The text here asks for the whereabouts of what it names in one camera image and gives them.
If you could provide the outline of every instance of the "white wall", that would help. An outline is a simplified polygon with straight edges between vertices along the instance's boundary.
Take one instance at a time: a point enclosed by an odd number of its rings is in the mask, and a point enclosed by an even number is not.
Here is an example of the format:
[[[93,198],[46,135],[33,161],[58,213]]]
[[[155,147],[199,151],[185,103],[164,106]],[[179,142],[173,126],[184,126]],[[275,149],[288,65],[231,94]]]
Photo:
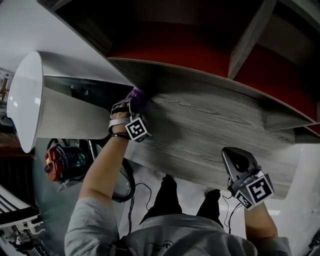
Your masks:
[[[41,52],[45,75],[132,85],[36,0],[4,0],[0,4],[0,67],[15,72],[32,51]]]

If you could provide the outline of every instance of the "white floor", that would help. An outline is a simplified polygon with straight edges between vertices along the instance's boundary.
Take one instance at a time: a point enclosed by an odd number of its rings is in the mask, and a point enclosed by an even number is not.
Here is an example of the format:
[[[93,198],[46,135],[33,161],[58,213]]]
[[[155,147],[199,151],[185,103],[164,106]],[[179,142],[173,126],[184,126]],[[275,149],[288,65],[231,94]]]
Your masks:
[[[270,215],[276,223],[280,236],[288,237],[293,256],[302,256],[308,249],[308,244],[320,228],[320,145],[296,145],[301,147],[298,168],[285,200],[269,199],[266,202]],[[149,170],[135,164],[135,182],[144,182],[152,189],[150,208],[160,189],[163,173]],[[205,199],[206,187],[175,178],[177,195],[182,211],[185,214],[196,215]],[[229,197],[230,192],[222,191]],[[136,187],[134,207],[131,215],[132,231],[139,229],[139,223],[147,213],[146,203],[150,191],[143,185]],[[238,204],[234,198],[228,200],[229,214]],[[228,211],[226,202],[221,197],[220,221],[223,223]],[[125,203],[122,219],[119,225],[120,237],[129,230],[128,212],[130,201]],[[241,207],[231,219],[231,233],[245,238],[244,209]]]

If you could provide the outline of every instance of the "black pants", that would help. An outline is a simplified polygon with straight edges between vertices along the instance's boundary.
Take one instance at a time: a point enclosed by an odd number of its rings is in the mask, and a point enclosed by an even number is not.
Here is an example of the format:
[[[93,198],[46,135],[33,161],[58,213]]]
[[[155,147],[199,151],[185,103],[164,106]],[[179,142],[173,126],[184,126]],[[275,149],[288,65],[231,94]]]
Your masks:
[[[224,228],[219,221],[219,198],[219,190],[212,190],[208,192],[197,213],[197,216],[213,220],[222,228]],[[182,209],[177,196],[177,183],[171,176],[167,175],[165,178],[163,178],[161,188],[156,195],[153,207],[149,209],[141,223],[151,217],[170,214],[182,214]]]

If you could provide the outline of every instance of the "person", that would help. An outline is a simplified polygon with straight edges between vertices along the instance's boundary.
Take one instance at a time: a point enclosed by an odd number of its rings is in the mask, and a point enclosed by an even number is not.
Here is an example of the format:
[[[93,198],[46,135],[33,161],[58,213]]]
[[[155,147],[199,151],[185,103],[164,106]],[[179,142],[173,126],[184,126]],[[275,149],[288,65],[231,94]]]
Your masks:
[[[117,112],[111,119],[128,114]],[[122,135],[127,132],[123,124],[113,126],[112,131]],[[207,193],[197,216],[182,214],[177,184],[169,175],[161,183],[154,206],[142,219],[141,229],[119,239],[112,195],[127,145],[125,137],[112,136],[88,170],[65,235],[67,256],[291,254],[288,239],[278,237],[263,203],[244,211],[243,239],[226,233],[219,221],[219,190]]]

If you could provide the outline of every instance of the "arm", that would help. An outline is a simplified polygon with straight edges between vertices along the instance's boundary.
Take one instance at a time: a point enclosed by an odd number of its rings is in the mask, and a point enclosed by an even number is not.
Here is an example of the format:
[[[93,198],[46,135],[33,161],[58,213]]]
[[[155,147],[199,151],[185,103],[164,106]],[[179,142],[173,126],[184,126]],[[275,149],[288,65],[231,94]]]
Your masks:
[[[246,239],[255,246],[278,237],[277,227],[264,203],[252,210],[244,210]]]
[[[125,118],[128,115],[127,112],[118,112],[113,114],[111,119]],[[123,124],[114,126],[112,130],[113,133],[127,133]],[[79,199],[95,198],[112,208],[112,195],[127,146],[127,139],[111,137],[86,173]]]

